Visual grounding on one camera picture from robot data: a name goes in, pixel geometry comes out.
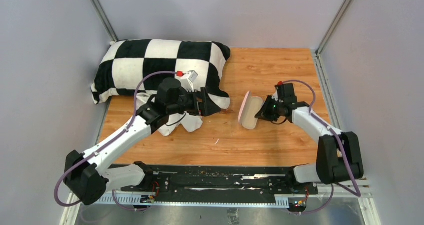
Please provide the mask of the pink glasses case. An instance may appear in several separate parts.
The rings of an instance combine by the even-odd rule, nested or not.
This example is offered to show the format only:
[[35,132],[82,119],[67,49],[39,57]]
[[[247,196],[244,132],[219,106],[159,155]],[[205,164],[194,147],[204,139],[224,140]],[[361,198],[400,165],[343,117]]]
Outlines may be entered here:
[[255,129],[258,122],[258,118],[255,116],[260,111],[263,104],[264,101],[261,97],[252,96],[251,91],[248,91],[245,94],[239,110],[237,118],[238,123],[247,130]]

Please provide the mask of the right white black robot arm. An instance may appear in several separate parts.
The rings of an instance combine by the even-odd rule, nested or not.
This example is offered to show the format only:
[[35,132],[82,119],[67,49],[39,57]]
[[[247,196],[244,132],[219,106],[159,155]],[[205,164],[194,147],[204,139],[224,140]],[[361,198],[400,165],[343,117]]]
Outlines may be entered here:
[[285,180],[286,189],[298,194],[306,183],[331,185],[348,181],[357,187],[357,180],[364,176],[358,136],[334,127],[313,110],[316,93],[312,93],[311,103],[298,101],[294,83],[295,80],[280,81],[275,85],[275,94],[269,95],[255,114],[255,118],[268,122],[283,117],[317,143],[316,162],[292,167]]

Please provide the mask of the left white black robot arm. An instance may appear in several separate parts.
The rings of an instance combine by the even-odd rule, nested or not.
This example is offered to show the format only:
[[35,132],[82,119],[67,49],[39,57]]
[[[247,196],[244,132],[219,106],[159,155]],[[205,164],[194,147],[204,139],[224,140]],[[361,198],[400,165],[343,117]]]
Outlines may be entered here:
[[180,80],[164,79],[156,94],[136,108],[130,120],[115,133],[84,152],[73,150],[66,156],[64,174],[54,189],[56,202],[65,205],[58,197],[61,183],[78,198],[78,203],[86,206],[97,202],[105,193],[122,187],[135,186],[142,192],[149,191],[153,178],[140,163],[118,168],[110,166],[136,143],[165,126],[171,115],[208,117],[220,111],[206,87],[188,91]]

